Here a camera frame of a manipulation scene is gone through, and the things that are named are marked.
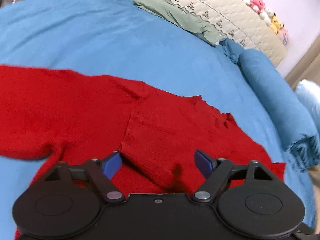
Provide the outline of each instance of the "green cloth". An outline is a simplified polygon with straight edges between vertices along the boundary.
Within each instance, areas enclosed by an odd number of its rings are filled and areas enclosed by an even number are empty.
[[[204,21],[198,15],[179,8],[171,3],[170,0],[134,0],[133,3],[139,8],[153,13],[196,35],[212,46],[222,38],[226,38],[212,24]]]

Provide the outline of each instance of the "metal screw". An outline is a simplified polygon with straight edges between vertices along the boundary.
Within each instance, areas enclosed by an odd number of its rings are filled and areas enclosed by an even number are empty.
[[[110,191],[107,193],[107,198],[108,199],[119,199],[122,198],[122,193],[119,191]]]
[[[198,191],[195,193],[195,197],[197,199],[208,199],[210,197],[210,193],[209,192],[206,192],[206,191]]]

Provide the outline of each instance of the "cream headboard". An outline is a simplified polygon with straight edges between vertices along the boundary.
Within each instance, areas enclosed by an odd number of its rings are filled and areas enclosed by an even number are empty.
[[[286,48],[279,38],[242,0],[171,1],[210,22],[246,49],[261,50],[275,66],[285,57]]]

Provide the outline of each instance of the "blue blanket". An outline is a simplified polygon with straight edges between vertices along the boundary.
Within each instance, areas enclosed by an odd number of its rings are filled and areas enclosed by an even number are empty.
[[[231,112],[274,162],[287,161],[273,122],[224,47],[209,46],[132,0],[26,0],[1,9],[0,19],[0,64],[110,74],[180,96],[202,95]],[[41,162],[0,159],[0,239],[12,238],[12,203]],[[313,226],[308,173],[287,165],[285,182],[306,207],[304,222]]]

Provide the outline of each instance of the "pink plush toy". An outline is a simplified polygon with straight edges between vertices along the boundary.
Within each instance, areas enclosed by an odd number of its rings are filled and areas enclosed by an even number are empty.
[[[281,28],[278,30],[278,38],[282,41],[283,45],[286,45],[290,39],[289,33],[286,28]]]
[[[252,0],[250,7],[256,12],[261,13],[261,10],[264,8],[265,4],[263,0]]]

